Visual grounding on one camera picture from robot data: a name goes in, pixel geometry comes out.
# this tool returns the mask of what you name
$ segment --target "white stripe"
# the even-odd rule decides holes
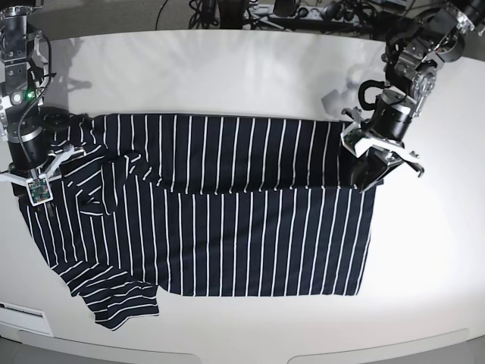
[[[103,168],[104,166],[101,166],[101,201],[103,202],[103,208],[105,210],[106,215],[108,215],[108,207],[106,206],[106,200],[105,200],[105,189],[106,189],[106,183],[105,183],[105,176],[103,173]]]
[[[248,151],[248,174],[246,177],[246,185],[244,186],[244,193],[248,191],[249,186],[249,175],[251,174],[251,155],[252,155],[252,139],[255,134],[255,119],[252,119],[251,124],[251,135],[249,137],[249,151]]]
[[[261,175],[261,186],[259,186],[259,192],[263,190],[264,176],[266,175],[266,154],[268,152],[268,140],[270,137],[270,130],[271,130],[271,119],[268,119],[268,126],[266,127],[266,139],[264,140],[263,171]]]
[[[170,187],[170,192],[174,191],[174,186],[175,186],[175,151],[176,151],[176,148],[177,148],[176,142],[177,142],[177,116],[175,115],[175,119],[174,119],[174,164],[173,164],[173,170],[172,170],[172,186]]]
[[[222,263],[223,263],[223,245],[224,245],[224,195],[221,195],[221,266],[219,269],[219,296],[222,296]]]
[[[95,321],[96,322],[106,322],[106,321],[110,321],[110,320],[114,319],[117,316],[118,313],[123,312],[123,311],[125,311],[127,309],[140,309],[142,307],[154,307],[154,306],[157,306],[157,304],[155,304],[155,305],[153,305],[153,304],[147,304],[147,305],[138,305],[138,306],[132,306],[132,307],[125,307],[124,309],[120,309],[119,311],[117,311],[110,318],[107,318],[105,320],[95,320]]]
[[[346,222],[343,225],[342,243],[340,244],[339,260],[338,260],[338,263],[336,264],[335,281],[333,282],[332,294],[335,294],[336,283],[339,280],[339,270],[340,270],[340,263],[342,261],[343,244],[346,241],[347,226],[349,225],[349,213],[350,213],[350,202],[351,202],[351,200],[352,200],[352,190],[349,190],[349,201],[347,203]]]
[[[153,234],[153,251],[155,256],[153,257],[153,265],[155,267],[155,284],[158,285],[158,248],[157,248],[157,235],[155,233],[155,209],[153,207],[153,186],[150,184],[150,206],[152,207],[152,234]]]
[[[200,194],[204,191],[204,179],[205,179],[205,148],[207,145],[207,116],[204,121],[204,143],[202,145],[202,178],[200,182]]]
[[[44,243],[45,258],[47,259],[47,264],[50,267],[51,266],[51,259],[49,258],[49,253],[47,253],[47,246],[45,245],[44,233],[42,232],[42,227],[40,225],[39,216],[37,215],[37,212],[34,212],[34,213],[36,215],[37,225],[39,226],[40,236],[42,238],[42,242]]]
[[[295,141],[295,151],[293,153],[293,181],[291,183],[291,186],[289,188],[292,190],[293,186],[295,186],[296,182],[296,155],[298,154],[298,147],[300,144],[300,132],[302,130],[302,121],[298,120],[298,130],[296,131],[296,141]]]
[[[70,290],[70,291],[71,291],[71,292],[76,292],[76,291],[77,291],[77,290],[78,290],[80,287],[82,287],[84,284],[87,284],[87,283],[89,283],[89,282],[94,281],[96,278],[101,277],[103,274],[108,273],[108,272],[109,272],[110,270],[112,270],[112,269],[113,269],[113,267],[108,267],[107,269],[105,269],[105,270],[104,270],[104,271],[102,271],[101,273],[99,273],[99,274],[95,275],[93,278],[90,278],[90,279],[88,279],[87,281],[84,281],[84,282],[83,282],[83,283],[81,283],[79,286],[77,286],[76,288],[74,288],[73,290]]]
[[[130,252],[130,272],[131,275],[133,276],[133,253],[131,250],[131,233],[130,233],[130,220],[128,218],[128,201],[127,201],[127,185],[123,185],[123,197],[124,197],[124,214],[125,214],[125,220],[127,224],[127,238],[128,238],[128,249]]]
[[[97,284],[104,283],[104,282],[106,282],[106,281],[110,281],[111,279],[115,279],[115,278],[118,278],[118,277],[120,277],[120,276],[122,276],[122,275],[127,275],[127,274],[128,274],[127,272],[122,271],[121,273],[118,273],[117,275],[112,275],[110,278],[106,278],[106,279],[103,279],[102,281],[98,281],[98,282],[94,282],[94,283],[88,284],[88,285],[86,286],[86,288],[87,288],[87,287],[96,286]]]
[[[110,300],[111,298],[113,297],[124,297],[126,296],[129,292],[131,292],[132,290],[135,290],[136,288],[139,288],[140,290],[145,290],[147,288],[153,288],[152,286],[149,286],[149,287],[144,287],[144,288],[141,288],[140,286],[135,286],[133,288],[130,288],[126,293],[118,293],[118,294],[113,294],[111,295],[110,297],[106,297],[106,298],[103,298],[102,300],[99,300],[99,301],[95,301],[95,302],[91,302],[91,303],[87,303],[86,305],[87,306],[92,306],[92,305],[97,305],[98,303],[103,303],[104,301],[107,301],[107,300]]]
[[[95,138],[95,136],[94,136],[94,119],[92,119],[92,128],[91,128],[90,133],[91,133],[91,136],[92,136],[92,143],[93,143],[93,144],[98,144],[98,143],[96,142],[96,138]]]
[[[364,272],[365,261],[367,260],[367,253],[369,249],[369,243],[371,242],[371,229],[369,229],[369,235],[367,236],[367,243],[365,244],[364,255],[362,256],[361,271],[358,274],[357,285],[355,286],[354,296],[360,291],[362,283],[362,273]]]
[[[152,167],[150,167],[150,168],[148,169],[148,171],[145,173],[145,175],[143,176],[143,180],[146,180],[146,178],[147,178],[147,177],[149,176],[149,174],[151,174],[151,173],[152,173]]]
[[[327,137],[325,138],[325,147],[324,147],[324,156],[322,158],[322,166],[321,166],[321,186],[322,187],[325,187],[325,166],[326,166],[326,162],[327,162],[327,147],[328,147],[328,138],[330,136],[330,129],[332,127],[332,123],[327,123],[328,124],[328,128],[327,128]]]
[[[219,147],[217,150],[217,177],[215,182],[215,194],[219,191],[219,175],[221,173],[221,149],[222,149],[222,131],[224,129],[224,118],[221,118],[221,128],[219,129]]]
[[[29,206],[25,206],[25,209],[26,209],[26,212],[27,212],[27,217],[29,219],[30,236],[33,238],[32,220],[30,219],[30,209],[29,209]]]
[[[98,192],[99,190],[101,189],[101,186],[95,188],[94,190],[92,190],[90,193],[88,193],[88,196],[92,196],[94,195],[96,192]]]
[[[206,292],[207,292],[207,296],[209,295],[209,265],[210,265],[210,252],[209,252],[209,243],[211,241],[211,225],[210,225],[210,220],[209,220],[209,215],[210,215],[210,199],[209,199],[209,195],[206,195],[207,197],[207,223],[206,223],[206,231],[207,231],[207,241],[206,241],[206,244],[207,244],[207,252],[206,252],[206,258],[207,258],[207,270],[206,270],[206,278],[207,278],[207,284],[205,285],[205,289],[206,289]]]
[[[83,190],[80,190],[76,194],[76,211],[77,211],[77,222],[79,222],[79,231],[80,231],[80,235],[81,235],[81,242],[83,243],[83,248],[84,248],[84,258],[87,261],[88,260],[88,252],[86,251],[86,243],[84,242],[83,225],[81,224],[81,215],[79,213],[79,201],[77,199],[81,193],[83,193]]]
[[[315,130],[317,129],[317,122],[313,122],[313,130],[311,131],[311,139],[310,139],[310,150],[308,151],[308,164],[306,166],[306,188],[310,187],[310,167],[311,167],[311,153],[313,152],[313,142],[315,139]]]
[[[103,216],[103,214],[100,213],[100,212],[80,211],[80,213],[83,214],[83,215],[88,215],[88,216]]]
[[[59,210],[57,206],[55,207],[55,217],[58,220],[59,231],[61,232],[62,251],[64,252],[64,261],[67,262],[66,243],[64,240],[64,232],[62,231],[62,227],[61,227],[61,221],[59,220]],[[29,216],[29,224],[30,224],[30,228],[32,229],[32,225],[30,223],[30,216]]]
[[[128,321],[129,319],[132,319],[133,317],[145,317],[145,316],[159,316],[160,314],[159,313],[147,313],[145,315],[133,315],[133,316],[128,316],[126,317],[119,325],[117,325],[116,327],[114,328],[111,328],[110,330],[111,331],[115,331],[117,330],[118,328],[120,328],[126,321]]]
[[[189,193],[191,145],[192,145],[192,116],[189,117],[189,142],[188,142],[188,145],[187,145],[187,183],[186,183],[186,186],[185,186],[185,194]]]
[[[249,267],[251,265],[251,238],[252,238],[252,209],[254,205],[254,193],[251,192],[251,202],[249,206],[249,232],[248,232],[248,258],[246,263],[246,296],[249,289]]]
[[[84,143],[83,121],[79,123],[79,129],[81,130],[81,143]]]
[[[106,134],[108,134],[108,125],[106,123],[106,115],[105,115],[105,129],[103,131],[103,143],[105,144],[106,149],[108,148],[108,144],[106,144]]]
[[[113,170],[113,194],[114,194],[114,203],[115,206],[118,207],[118,191],[116,188],[116,171],[114,168],[114,163],[111,163],[111,169]]]
[[[76,263],[75,265],[73,265],[72,267],[68,268],[67,270],[63,271],[62,273],[59,274],[59,277],[62,277],[63,275],[65,275],[66,273],[70,272],[71,270],[79,267],[79,265],[83,264],[84,262],[78,262]]]
[[[134,120],[134,115],[131,115],[131,150],[135,150],[135,120]]]
[[[149,163],[149,116],[145,115],[145,154],[146,161]]]
[[[54,239],[54,232],[52,231],[51,219],[49,218],[49,213],[47,212],[47,206],[45,204],[44,204],[44,210],[45,210],[45,219],[47,220],[48,230],[51,233],[52,250],[54,251],[55,264],[59,264],[59,257],[57,252],[55,251],[55,242],[54,242],[55,239]]]
[[[196,277],[196,195],[192,195],[192,244],[193,244],[193,251],[192,251],[192,264],[193,264],[193,272],[194,272],[194,288],[193,288],[193,295],[196,295],[197,289],[197,277]]]
[[[97,171],[96,173],[92,174],[90,177],[87,177],[87,179],[85,179],[83,182],[80,182],[77,184],[78,187],[81,187],[82,185],[84,185],[86,182],[89,182],[90,180],[92,180],[94,177],[96,177],[98,174],[101,173],[101,170]]]
[[[313,255],[313,264],[311,265],[311,278],[310,278],[310,287],[308,289],[308,294],[311,294],[311,289],[313,288],[313,278],[315,274],[315,263],[317,261],[317,254],[318,254],[318,246],[320,245],[320,232],[321,232],[321,222],[322,218],[324,217],[324,207],[325,207],[325,190],[322,190],[322,199],[321,199],[321,207],[320,207],[320,218],[318,218],[318,228],[317,228],[317,245],[315,246],[315,253]]]
[[[237,152],[237,137],[239,135],[239,118],[236,121],[236,133],[234,134],[234,151],[233,151],[233,173],[230,182],[229,193],[233,192],[234,187],[234,174],[236,173],[236,152]]]
[[[177,194],[179,200],[179,242],[180,242],[180,293],[183,296],[183,259],[182,259],[182,201],[180,193]]]
[[[113,223],[114,223],[114,238],[116,239],[116,251],[118,254],[118,269],[121,269],[120,241],[118,240],[118,221],[116,219],[116,212],[113,212]]]
[[[264,262],[264,241],[266,238],[266,219],[268,216],[268,192],[264,192],[264,217],[263,217],[263,231],[261,234],[261,267],[259,269],[259,286],[258,296],[261,296],[261,285],[263,279],[263,262]]]
[[[280,202],[278,204],[278,222],[276,225],[276,239],[274,239],[274,267],[273,267],[273,280],[271,283],[271,296],[274,296],[274,279],[276,277],[276,266],[278,262],[278,246],[280,245],[280,225],[281,225],[281,206],[283,204],[283,190],[280,190]]]
[[[60,147],[62,147],[62,146],[65,144],[65,143],[67,143],[67,140],[63,140],[63,141],[62,141],[61,143],[59,143],[59,144],[51,144],[51,147],[58,147],[58,148],[60,148]]]
[[[278,189],[280,186],[280,179],[281,179],[281,155],[283,154],[283,142],[285,140],[285,133],[286,133],[286,119],[283,120],[283,129],[281,130],[281,140],[280,140],[280,152],[278,154],[278,178],[276,181],[276,186],[274,186],[274,190]]]
[[[168,240],[168,198],[167,198],[167,190],[164,189],[164,196],[165,196],[165,201],[164,201],[164,207],[165,207],[165,243],[167,244],[167,270],[168,270],[168,292],[170,292],[170,287],[171,287],[171,267],[170,267],[170,242]]]
[[[61,182],[62,185],[62,197],[64,198],[64,208],[66,210],[66,216],[67,216],[67,223],[69,224],[69,231],[70,235],[72,236],[72,244],[73,244],[73,253],[74,253],[74,259],[77,260],[77,254],[76,254],[76,248],[74,247],[74,233],[73,233],[73,227],[70,224],[70,215],[69,215],[69,210],[67,208],[67,201],[66,201],[66,191],[64,189],[64,182]]]
[[[69,284],[73,283],[76,279],[82,277],[84,275],[84,273],[86,273],[87,271],[89,271],[91,269],[96,268],[98,265],[99,265],[99,263],[96,263],[92,267],[88,267],[88,268],[84,269],[81,273],[79,273],[76,277],[74,277],[73,279],[68,281],[66,284],[69,285]]]
[[[106,229],[105,229],[105,219],[101,219],[101,228],[103,230],[103,242],[105,243],[105,251],[106,251],[106,264],[109,265],[109,249],[108,249],[108,242],[106,241]]]
[[[295,229],[296,195],[297,194],[298,194],[298,190],[293,190],[293,214],[291,216],[291,225],[289,226],[289,246],[288,246],[288,258],[286,259],[286,275],[285,275],[285,291],[284,291],[285,296],[286,296],[286,292],[288,291],[289,261],[291,260],[291,251],[292,251],[292,248],[293,248],[293,232],[294,232],[294,229]]]
[[[342,131],[340,132],[340,134],[342,134],[344,130],[345,130],[345,125],[342,124]],[[340,140],[339,138],[339,141],[340,141],[339,154],[336,157],[336,185],[338,188],[340,188],[340,153],[342,151],[342,140]]]
[[[87,163],[85,163],[84,165],[81,165],[80,167],[76,168],[75,170],[73,170],[72,172],[69,172],[68,174],[65,175],[65,177],[69,177],[69,176],[72,176],[73,174],[75,174],[76,172],[79,172],[81,169],[87,167],[88,165],[90,165],[91,163],[93,162],[96,162],[98,161],[99,159],[102,159],[104,158],[105,156],[104,155],[101,155],[100,157],[97,157],[97,158],[94,158],[92,161],[89,161]]]
[[[67,161],[67,163],[71,163],[71,162],[77,161],[78,159],[83,159],[83,158],[87,157],[88,155],[94,154],[94,153],[98,152],[101,149],[101,147],[102,146],[97,146],[91,152],[88,152],[85,155],[82,155],[80,157],[76,157],[76,158],[69,159]]]
[[[233,252],[233,297],[236,296],[236,252],[237,252],[237,229],[239,226],[239,194],[236,194],[236,218],[234,219],[234,252]]]
[[[92,218],[89,218],[89,222],[91,223],[92,245],[94,246],[94,255],[96,257],[96,262],[99,264],[98,246],[96,245],[96,235],[94,233],[94,225],[92,224]]]
[[[102,292],[103,290],[115,290],[115,289],[118,289],[118,288],[123,288],[123,287],[126,287],[128,284],[132,284],[132,283],[135,283],[135,282],[126,282],[126,283],[120,284],[119,286],[108,287],[108,288],[100,288],[98,290],[95,290],[94,292],[91,292],[91,293],[83,296],[83,298],[94,296],[95,294]]]
[[[101,313],[101,312],[106,312],[106,311],[108,311],[108,309],[109,309],[110,307],[122,305],[122,304],[123,304],[123,303],[125,303],[126,301],[129,301],[129,300],[134,300],[134,299],[136,299],[136,298],[145,298],[145,299],[147,299],[147,300],[154,300],[154,299],[155,299],[155,298],[157,298],[157,297],[156,297],[156,296],[153,296],[153,297],[145,297],[145,296],[143,296],[142,294],[140,294],[140,295],[138,295],[138,296],[128,297],[128,298],[126,298],[124,301],[121,301],[121,302],[119,302],[119,303],[112,303],[111,305],[107,305],[107,306],[106,306],[106,307],[107,307],[106,309],[100,309],[99,311],[92,311],[92,312],[93,312],[93,313]]]
[[[113,307],[113,306],[119,306],[119,305],[122,305],[123,303],[125,303],[126,301],[134,300],[136,298],[144,298],[146,300],[154,300],[157,297],[156,296],[153,296],[153,297],[145,297],[142,294],[139,294],[138,296],[133,296],[133,297],[126,298],[124,301],[121,301],[119,303],[112,303],[111,305],[107,305],[106,307],[110,308],[110,307]]]
[[[308,230],[308,217],[310,216],[311,208],[311,190],[308,191],[308,205],[306,208],[305,216],[305,227],[303,228],[303,246],[302,246],[302,256],[300,257],[299,273],[298,273],[298,286],[296,287],[296,295],[300,294],[300,285],[302,283],[302,271],[303,271],[303,259],[305,257],[305,246],[306,246],[306,234]]]
[[[133,158],[130,163],[135,163],[135,162],[139,161],[141,158],[142,158],[142,155],[138,154],[138,156]]]
[[[162,119],[161,119],[161,115],[160,115],[160,118],[159,118],[159,124],[160,124],[160,130],[158,131],[158,137],[159,137],[159,141],[158,141],[158,147],[160,149],[160,165],[158,166],[159,170],[158,170],[158,175],[161,177],[161,129],[162,129]]]
[[[347,294],[347,287],[349,286],[350,272],[352,271],[352,264],[354,262],[355,246],[357,245],[358,232],[361,227],[362,211],[364,209],[364,200],[365,200],[365,193],[361,194],[361,209],[360,209],[360,212],[358,213],[357,228],[355,229],[354,245],[352,246],[352,253],[350,254],[350,263],[349,263],[349,269],[347,270],[346,285],[343,288],[344,296]]]
[[[328,239],[327,258],[325,259],[324,279],[321,283],[320,294],[324,293],[325,281],[327,280],[328,259],[330,257],[330,251],[332,250],[333,229],[335,228],[336,210],[339,205],[339,195],[340,195],[340,190],[337,190],[335,195],[335,206],[333,207],[332,227],[330,228],[330,237]]]
[[[139,201],[139,181],[138,176],[135,176],[136,185],[136,201],[138,202],[138,225],[139,225],[139,242],[142,248],[142,270],[143,270],[143,280],[146,280],[146,269],[145,269],[145,241],[143,239],[143,226],[142,226],[142,206]]]
[[[118,155],[121,155],[120,151],[120,135],[121,135],[121,115],[118,114],[118,138],[117,138],[117,150],[118,150]]]

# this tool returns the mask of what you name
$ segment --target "floor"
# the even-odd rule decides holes
[[[329,1],[302,0],[302,3],[314,6]],[[274,0],[260,0],[260,3],[273,2]],[[414,7],[433,3],[440,3],[440,0],[415,0]],[[159,9],[163,4],[164,0],[49,0],[30,21],[53,40],[155,30],[155,27],[159,30],[186,29],[193,14],[189,0],[167,0],[156,24]],[[410,11],[409,15],[416,15],[421,10]],[[485,39],[476,33],[471,34],[468,37],[465,55],[485,60]]]

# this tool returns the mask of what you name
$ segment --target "black and white striped fabric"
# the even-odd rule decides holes
[[[107,115],[52,135],[84,146],[46,207],[20,210],[42,255],[115,330],[184,296],[355,295],[375,190],[346,176],[344,125]]]

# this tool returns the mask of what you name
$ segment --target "shirt sleeve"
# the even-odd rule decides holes
[[[132,317],[157,316],[157,287],[137,281],[126,271],[96,262],[62,262],[53,270],[72,297],[81,296],[95,314],[95,322],[117,330]]]

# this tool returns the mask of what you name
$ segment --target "gray floor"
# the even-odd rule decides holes
[[[0,362],[2,364],[119,364],[39,349],[1,338]],[[485,364],[485,337],[374,364]]]

